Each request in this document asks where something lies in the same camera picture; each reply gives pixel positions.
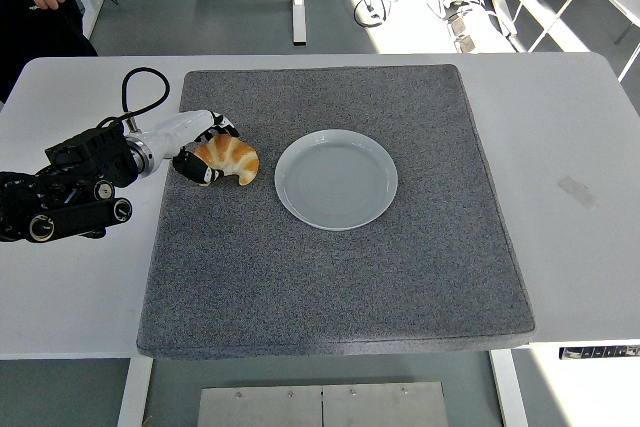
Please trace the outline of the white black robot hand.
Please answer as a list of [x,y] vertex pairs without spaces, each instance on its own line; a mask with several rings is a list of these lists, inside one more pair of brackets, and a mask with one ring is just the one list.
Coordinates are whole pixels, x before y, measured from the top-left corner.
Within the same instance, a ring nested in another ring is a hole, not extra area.
[[174,169],[188,180],[209,185],[220,173],[194,153],[187,152],[185,147],[202,137],[211,140],[216,134],[239,136],[224,115],[197,110],[176,114],[150,131],[131,133],[127,142],[141,177],[154,173],[163,160],[171,160]]

